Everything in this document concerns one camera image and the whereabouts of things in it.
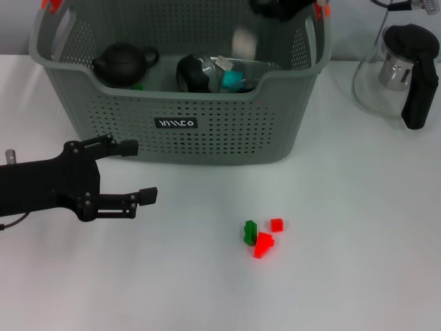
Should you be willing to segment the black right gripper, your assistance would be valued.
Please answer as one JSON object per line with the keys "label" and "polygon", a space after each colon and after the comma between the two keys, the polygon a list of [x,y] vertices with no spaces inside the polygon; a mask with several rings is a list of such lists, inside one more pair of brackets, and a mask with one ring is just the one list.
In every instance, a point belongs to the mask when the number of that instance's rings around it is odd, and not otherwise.
{"label": "black right gripper", "polygon": [[269,19],[277,19],[280,22],[291,20],[302,9],[310,6],[312,3],[312,0],[249,0],[249,5],[254,14],[259,14]]}

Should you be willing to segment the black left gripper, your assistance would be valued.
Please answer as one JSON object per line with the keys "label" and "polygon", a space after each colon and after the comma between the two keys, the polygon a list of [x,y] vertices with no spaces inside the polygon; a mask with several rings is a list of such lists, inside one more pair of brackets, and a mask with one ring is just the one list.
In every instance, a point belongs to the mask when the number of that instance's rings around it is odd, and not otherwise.
{"label": "black left gripper", "polygon": [[53,159],[1,166],[1,216],[55,208],[73,211],[83,222],[134,219],[139,206],[156,203],[158,189],[128,194],[100,194],[96,160],[137,156],[137,140],[117,142],[107,133],[65,143]]}

